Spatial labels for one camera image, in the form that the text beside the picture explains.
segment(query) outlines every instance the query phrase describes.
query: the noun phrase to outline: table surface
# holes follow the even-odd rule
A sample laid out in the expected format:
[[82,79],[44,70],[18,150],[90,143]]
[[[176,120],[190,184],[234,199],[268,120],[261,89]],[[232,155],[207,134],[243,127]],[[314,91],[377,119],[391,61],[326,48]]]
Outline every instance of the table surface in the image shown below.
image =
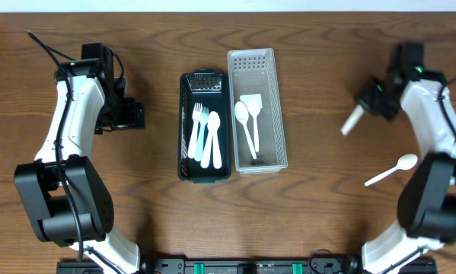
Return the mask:
[[[146,129],[94,138],[92,161],[115,225],[150,254],[189,258],[308,257],[358,252],[396,218],[412,171],[363,182],[419,148],[407,117],[364,116],[343,137],[352,97],[383,78],[394,44],[424,40],[426,67],[456,76],[456,13],[0,14],[0,272],[51,273],[75,251],[39,242],[14,186],[56,105],[55,65],[28,36],[79,57],[100,41],[123,61]],[[289,167],[194,185],[177,177],[179,77],[227,70],[231,49],[273,48]],[[451,87],[456,109],[456,84]],[[456,273],[456,244],[438,253]]]

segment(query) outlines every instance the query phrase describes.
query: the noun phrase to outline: light blue fork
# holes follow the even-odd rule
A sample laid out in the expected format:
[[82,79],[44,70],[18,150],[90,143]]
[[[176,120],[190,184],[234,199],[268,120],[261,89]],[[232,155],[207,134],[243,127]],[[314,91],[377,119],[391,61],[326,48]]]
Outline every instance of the light blue fork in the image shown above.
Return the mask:
[[202,160],[202,153],[204,152],[204,129],[206,128],[207,121],[209,120],[209,109],[207,107],[202,108],[202,113],[200,114],[200,131],[199,138],[197,139],[196,147],[196,161]]

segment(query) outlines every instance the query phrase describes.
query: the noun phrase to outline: black tray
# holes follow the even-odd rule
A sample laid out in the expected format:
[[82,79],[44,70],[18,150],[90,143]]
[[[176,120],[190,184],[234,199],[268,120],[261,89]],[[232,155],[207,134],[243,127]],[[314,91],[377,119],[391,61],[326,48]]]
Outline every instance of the black tray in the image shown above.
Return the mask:
[[[201,103],[210,111],[216,111],[221,120],[218,129],[219,150],[222,167],[215,169],[211,162],[201,168],[200,162],[187,157],[187,147],[192,134],[192,112],[195,103]],[[179,107],[179,162],[178,176],[181,180],[194,183],[214,183],[231,176],[231,117],[228,77],[212,69],[196,69],[180,77]]]

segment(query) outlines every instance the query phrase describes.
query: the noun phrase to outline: white fork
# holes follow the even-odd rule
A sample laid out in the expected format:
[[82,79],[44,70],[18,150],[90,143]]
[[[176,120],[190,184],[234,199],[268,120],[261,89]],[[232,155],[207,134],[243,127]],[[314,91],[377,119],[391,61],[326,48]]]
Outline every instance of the white fork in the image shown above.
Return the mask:
[[192,128],[192,134],[190,135],[189,141],[189,150],[187,151],[187,156],[189,158],[194,158],[194,156],[196,155],[197,129],[199,128],[201,109],[201,103],[196,103],[194,105],[194,111],[192,112],[192,120],[194,121],[194,127]]
[[207,107],[202,108],[202,114],[200,115],[200,130],[199,138],[197,138],[197,147],[196,147],[196,161],[202,160],[202,153],[204,152],[204,130],[209,120],[209,109]]

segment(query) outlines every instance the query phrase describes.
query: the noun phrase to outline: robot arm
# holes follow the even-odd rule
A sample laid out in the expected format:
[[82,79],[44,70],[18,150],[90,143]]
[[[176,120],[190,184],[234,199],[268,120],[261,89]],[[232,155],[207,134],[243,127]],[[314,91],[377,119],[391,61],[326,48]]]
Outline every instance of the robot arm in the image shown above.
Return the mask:
[[373,79],[357,98],[359,105],[341,131],[346,135],[365,111],[392,120],[405,111],[423,161],[398,202],[397,220],[362,248],[363,269],[398,273],[428,250],[456,241],[456,113],[442,74],[423,69],[423,45],[400,44],[386,84]]
[[[14,181],[28,218],[41,241],[78,249],[78,235],[66,196],[51,196],[60,185],[57,168],[63,167],[81,223],[85,253],[104,273],[137,272],[138,245],[113,224],[113,201],[91,159],[94,134],[112,130],[144,129],[143,105],[125,98],[126,78],[113,76],[113,53],[101,43],[82,46],[82,58],[61,64],[56,73],[58,100],[43,147],[30,164],[17,166]],[[62,161],[57,163],[55,139],[67,101],[68,78],[72,102],[62,131]]]

